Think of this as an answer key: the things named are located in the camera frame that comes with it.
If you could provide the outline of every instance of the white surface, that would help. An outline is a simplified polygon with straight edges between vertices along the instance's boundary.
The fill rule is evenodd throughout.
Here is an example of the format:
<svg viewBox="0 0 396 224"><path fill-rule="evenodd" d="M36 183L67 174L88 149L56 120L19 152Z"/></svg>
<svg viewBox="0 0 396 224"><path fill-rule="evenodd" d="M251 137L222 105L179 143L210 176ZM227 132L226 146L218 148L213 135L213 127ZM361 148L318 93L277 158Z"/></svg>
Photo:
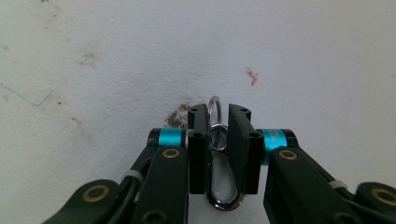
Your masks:
<svg viewBox="0 0 396 224"><path fill-rule="evenodd" d="M218 95L290 128L352 192L396 187L395 1L0 2L0 223L40 223L119 181L178 105ZM259 73L255 87L246 66ZM200 223L267 223L261 192Z"/></svg>

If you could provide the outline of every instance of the silver carabiner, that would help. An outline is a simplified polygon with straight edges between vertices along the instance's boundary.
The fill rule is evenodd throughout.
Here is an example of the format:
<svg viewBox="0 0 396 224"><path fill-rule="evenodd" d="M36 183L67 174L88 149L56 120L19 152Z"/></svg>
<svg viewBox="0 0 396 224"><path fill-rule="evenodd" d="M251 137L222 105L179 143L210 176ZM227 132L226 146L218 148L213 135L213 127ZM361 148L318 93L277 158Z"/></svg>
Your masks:
<svg viewBox="0 0 396 224"><path fill-rule="evenodd" d="M217 116L213 119L216 104ZM233 170L228 161L227 125L221 124L221 103L218 96L212 96L207 107L210 124L211 162L209 163L209 192L206 196L209 202L220 211L231 211L243 201L244 195L239 192L233 176Z"/></svg>

